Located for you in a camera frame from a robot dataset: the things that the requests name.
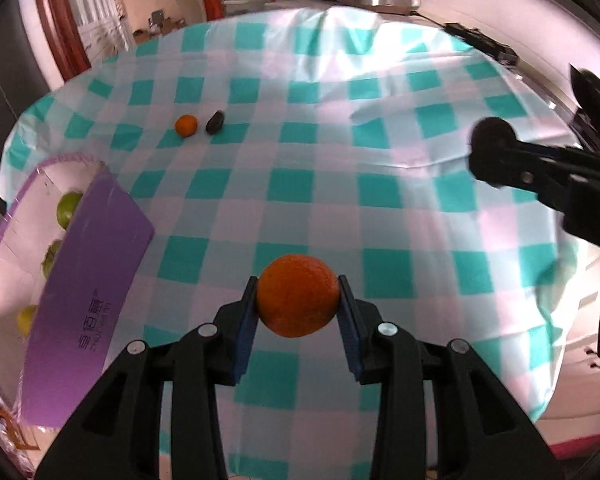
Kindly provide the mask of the dark round fruit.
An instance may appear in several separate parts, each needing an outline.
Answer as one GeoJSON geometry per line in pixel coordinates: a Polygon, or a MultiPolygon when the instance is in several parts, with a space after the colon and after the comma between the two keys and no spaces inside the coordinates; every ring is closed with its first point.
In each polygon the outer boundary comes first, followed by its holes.
{"type": "Polygon", "coordinates": [[[479,181],[500,188],[498,155],[518,143],[514,128],[499,117],[480,119],[471,129],[468,170],[479,181]]]}

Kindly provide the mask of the teal white checkered tablecloth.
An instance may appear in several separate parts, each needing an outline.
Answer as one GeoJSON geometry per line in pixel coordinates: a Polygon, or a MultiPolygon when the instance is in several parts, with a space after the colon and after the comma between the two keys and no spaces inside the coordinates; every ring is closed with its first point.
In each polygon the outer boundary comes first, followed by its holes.
{"type": "Polygon", "coordinates": [[[584,250],[531,193],[468,172],[488,116],[527,142],[574,143],[514,75],[437,29],[352,9],[244,15],[142,44],[31,105],[0,194],[12,202],[38,164],[83,153],[146,214],[155,236],[112,356],[178,340],[276,258],[310,255],[416,338],[468,340],[538,419],[584,250]],[[181,138],[186,114],[198,129],[181,138]]]}

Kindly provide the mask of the large orange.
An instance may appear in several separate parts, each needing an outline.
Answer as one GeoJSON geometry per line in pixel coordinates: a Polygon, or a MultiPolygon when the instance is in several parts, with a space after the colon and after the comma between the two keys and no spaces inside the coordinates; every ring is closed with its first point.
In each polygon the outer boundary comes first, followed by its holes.
{"type": "Polygon", "coordinates": [[[311,256],[281,256],[258,279],[259,318],[278,336],[300,338],[321,330],[336,315],[339,303],[336,274],[311,256]]]}

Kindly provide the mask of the green tomato with stem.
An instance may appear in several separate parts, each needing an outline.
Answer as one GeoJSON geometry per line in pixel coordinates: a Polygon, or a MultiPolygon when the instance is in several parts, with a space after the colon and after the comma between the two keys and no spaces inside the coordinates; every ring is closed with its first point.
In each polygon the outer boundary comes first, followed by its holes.
{"type": "Polygon", "coordinates": [[[50,271],[53,269],[53,265],[56,260],[56,256],[61,248],[62,240],[54,240],[50,246],[48,246],[45,257],[41,263],[41,270],[44,278],[50,276],[50,271]]]}

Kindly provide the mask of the purple cardboard box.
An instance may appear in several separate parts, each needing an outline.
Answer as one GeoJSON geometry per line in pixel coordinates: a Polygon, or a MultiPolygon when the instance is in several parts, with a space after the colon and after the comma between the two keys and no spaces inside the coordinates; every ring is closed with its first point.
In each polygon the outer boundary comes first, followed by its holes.
{"type": "Polygon", "coordinates": [[[154,227],[106,165],[82,154],[38,165],[0,225],[0,403],[31,426],[61,427],[105,365],[154,227]],[[83,194],[67,229],[61,196],[83,194]],[[41,263],[62,240],[50,276],[41,263]],[[16,325],[38,310],[28,338],[16,325]]]}

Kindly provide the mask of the dark passion fruit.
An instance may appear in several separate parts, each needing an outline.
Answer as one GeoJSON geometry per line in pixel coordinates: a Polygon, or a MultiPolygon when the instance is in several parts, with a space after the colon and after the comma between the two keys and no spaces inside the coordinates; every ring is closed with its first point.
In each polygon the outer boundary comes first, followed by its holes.
{"type": "Polygon", "coordinates": [[[214,136],[219,133],[225,122],[225,114],[222,110],[217,110],[206,123],[206,133],[214,136]]]}

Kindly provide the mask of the red wooden door frame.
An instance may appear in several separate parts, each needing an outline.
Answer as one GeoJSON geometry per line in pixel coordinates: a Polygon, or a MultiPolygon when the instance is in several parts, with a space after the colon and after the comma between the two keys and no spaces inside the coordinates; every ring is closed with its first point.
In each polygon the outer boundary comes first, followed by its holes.
{"type": "Polygon", "coordinates": [[[50,52],[63,81],[89,70],[87,57],[73,18],[70,0],[35,0],[50,52]]]}

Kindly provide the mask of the yellow green pear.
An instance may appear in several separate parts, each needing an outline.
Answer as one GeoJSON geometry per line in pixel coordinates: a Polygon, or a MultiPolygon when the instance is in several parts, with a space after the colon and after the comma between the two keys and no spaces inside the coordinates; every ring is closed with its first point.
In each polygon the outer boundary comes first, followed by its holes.
{"type": "Polygon", "coordinates": [[[17,328],[24,338],[29,337],[37,310],[38,306],[36,304],[30,304],[30,306],[24,307],[16,316],[17,328]]]}

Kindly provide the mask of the small orange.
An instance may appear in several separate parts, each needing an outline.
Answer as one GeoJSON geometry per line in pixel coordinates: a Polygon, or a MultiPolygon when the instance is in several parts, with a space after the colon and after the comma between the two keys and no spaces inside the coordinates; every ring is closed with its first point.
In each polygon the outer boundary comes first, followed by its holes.
{"type": "Polygon", "coordinates": [[[181,138],[193,136],[198,129],[198,119],[194,115],[183,115],[174,122],[174,130],[181,138]]]}

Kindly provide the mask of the smooth green tomato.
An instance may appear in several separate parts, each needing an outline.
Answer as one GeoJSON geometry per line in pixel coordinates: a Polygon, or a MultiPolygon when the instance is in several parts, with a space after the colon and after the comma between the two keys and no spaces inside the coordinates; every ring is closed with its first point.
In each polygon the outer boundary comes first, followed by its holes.
{"type": "Polygon", "coordinates": [[[61,229],[67,229],[68,225],[78,208],[83,194],[71,191],[61,196],[56,208],[56,220],[61,229]]]}

